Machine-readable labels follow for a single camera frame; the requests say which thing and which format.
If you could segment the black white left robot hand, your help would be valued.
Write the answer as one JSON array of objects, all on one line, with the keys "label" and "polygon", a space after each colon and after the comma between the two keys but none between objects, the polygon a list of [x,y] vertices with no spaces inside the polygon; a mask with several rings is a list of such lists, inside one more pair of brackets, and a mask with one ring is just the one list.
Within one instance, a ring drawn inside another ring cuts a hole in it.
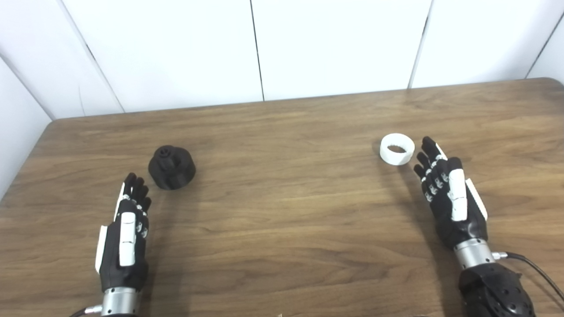
[{"label": "black white left robot hand", "polygon": [[101,291],[131,288],[140,292],[145,286],[151,202],[144,179],[129,173],[119,190],[113,221],[100,228],[95,269]]}]

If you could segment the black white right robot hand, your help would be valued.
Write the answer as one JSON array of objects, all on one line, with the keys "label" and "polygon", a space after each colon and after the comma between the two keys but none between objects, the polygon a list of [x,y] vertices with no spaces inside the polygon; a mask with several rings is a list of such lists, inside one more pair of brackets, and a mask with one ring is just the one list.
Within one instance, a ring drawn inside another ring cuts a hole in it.
[{"label": "black white right robot hand", "polygon": [[431,137],[422,139],[414,166],[435,221],[435,231],[449,249],[470,239],[486,241],[487,211],[459,157],[447,157]]}]

